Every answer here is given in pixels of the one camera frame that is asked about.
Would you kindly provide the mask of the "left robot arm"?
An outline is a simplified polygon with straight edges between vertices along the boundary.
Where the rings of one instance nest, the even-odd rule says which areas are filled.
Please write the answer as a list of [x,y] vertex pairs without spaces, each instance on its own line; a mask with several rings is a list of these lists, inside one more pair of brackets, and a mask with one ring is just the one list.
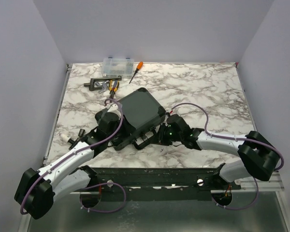
[[60,159],[37,171],[29,168],[22,174],[14,196],[22,215],[30,214],[34,219],[40,219],[60,197],[78,189],[92,191],[97,187],[97,178],[78,167],[108,147],[109,141],[119,132],[124,116],[120,112],[107,112],[103,119],[107,126],[116,125],[117,128],[100,135],[104,126],[99,124]]

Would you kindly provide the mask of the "black poker set case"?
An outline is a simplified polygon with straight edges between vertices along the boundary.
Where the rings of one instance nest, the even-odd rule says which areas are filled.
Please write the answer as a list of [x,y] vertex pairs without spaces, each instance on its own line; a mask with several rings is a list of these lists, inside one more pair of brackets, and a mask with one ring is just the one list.
[[[137,89],[118,102],[122,104],[123,121],[127,120],[135,127],[134,133],[121,145],[124,148],[133,144],[139,150],[146,147],[157,136],[156,129],[165,120],[166,110],[144,87]],[[109,137],[120,123],[120,117],[105,111],[106,109],[103,109],[95,115],[98,123],[95,134],[92,135],[95,143]]]

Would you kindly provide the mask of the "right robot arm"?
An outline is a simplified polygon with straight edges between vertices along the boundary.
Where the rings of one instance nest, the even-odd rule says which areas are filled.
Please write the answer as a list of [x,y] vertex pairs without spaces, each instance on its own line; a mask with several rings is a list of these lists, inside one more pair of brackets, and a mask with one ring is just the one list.
[[177,114],[169,116],[158,130],[158,144],[172,145],[174,142],[180,142],[188,149],[213,150],[239,157],[238,161],[219,165],[213,176],[213,185],[217,189],[250,176],[268,181],[281,160],[275,148],[257,131],[237,136],[214,135],[201,128],[191,128]]

